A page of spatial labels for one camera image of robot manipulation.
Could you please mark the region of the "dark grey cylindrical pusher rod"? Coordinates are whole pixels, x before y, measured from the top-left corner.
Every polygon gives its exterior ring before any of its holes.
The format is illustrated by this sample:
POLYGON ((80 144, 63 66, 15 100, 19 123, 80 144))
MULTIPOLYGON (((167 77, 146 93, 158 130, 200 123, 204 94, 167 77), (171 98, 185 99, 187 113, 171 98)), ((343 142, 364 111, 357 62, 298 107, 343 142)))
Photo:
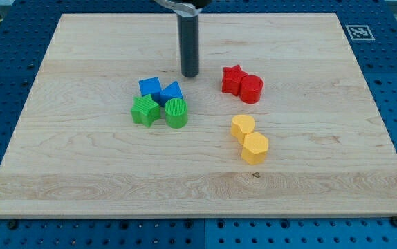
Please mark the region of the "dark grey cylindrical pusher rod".
POLYGON ((199 16, 177 15, 181 73, 185 77, 199 74, 199 16))

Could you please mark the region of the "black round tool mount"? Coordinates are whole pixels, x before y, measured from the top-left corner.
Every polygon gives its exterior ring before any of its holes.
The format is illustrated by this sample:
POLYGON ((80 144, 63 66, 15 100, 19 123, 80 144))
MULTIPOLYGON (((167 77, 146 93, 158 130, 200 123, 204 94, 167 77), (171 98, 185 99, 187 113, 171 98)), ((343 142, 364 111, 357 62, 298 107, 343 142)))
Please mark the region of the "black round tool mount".
POLYGON ((212 0, 182 0, 183 3, 192 4, 195 8, 204 8, 212 3, 212 0))

